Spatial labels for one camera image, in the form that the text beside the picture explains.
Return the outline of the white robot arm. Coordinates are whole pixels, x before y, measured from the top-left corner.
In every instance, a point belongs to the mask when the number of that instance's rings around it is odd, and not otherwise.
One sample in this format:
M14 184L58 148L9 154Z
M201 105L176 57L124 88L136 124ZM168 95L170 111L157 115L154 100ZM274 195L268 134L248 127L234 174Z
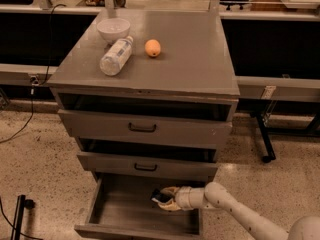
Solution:
M320 218L305 216L286 231L237 201L217 182L205 187L171 186L155 190L151 200L167 211L222 209L229 213L255 240L320 240Z

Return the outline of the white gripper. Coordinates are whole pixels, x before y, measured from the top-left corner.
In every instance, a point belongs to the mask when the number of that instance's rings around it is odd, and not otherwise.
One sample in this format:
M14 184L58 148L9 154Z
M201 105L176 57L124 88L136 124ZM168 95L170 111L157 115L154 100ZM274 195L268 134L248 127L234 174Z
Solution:
M165 187L161 190L161 193L170 198L175 196L175 201L170 199L165 203L159 202L158 206L165 211L179 211L180 209L192 210L193 207L190 203L190 191L191 187L187 186L181 188L176 186Z

